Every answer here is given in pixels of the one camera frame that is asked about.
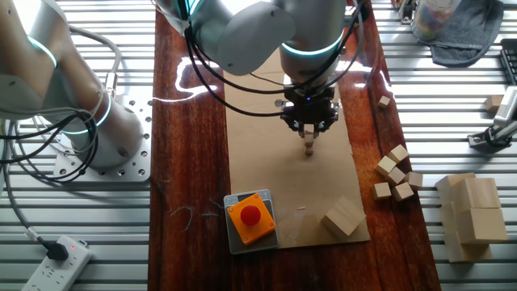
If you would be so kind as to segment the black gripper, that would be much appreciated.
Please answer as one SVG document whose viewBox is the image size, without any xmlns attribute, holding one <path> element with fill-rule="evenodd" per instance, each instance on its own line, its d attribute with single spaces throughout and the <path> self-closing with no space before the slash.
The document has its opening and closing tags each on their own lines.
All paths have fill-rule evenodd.
<svg viewBox="0 0 517 291">
<path fill-rule="evenodd" d="M 288 127 L 305 137 L 305 126 L 314 126 L 313 137 L 325 132 L 338 120 L 338 102 L 334 102 L 335 87 L 328 87 L 316 95 L 307 96 L 289 91 L 284 94 L 287 102 L 281 106 L 280 118 Z"/>
</svg>

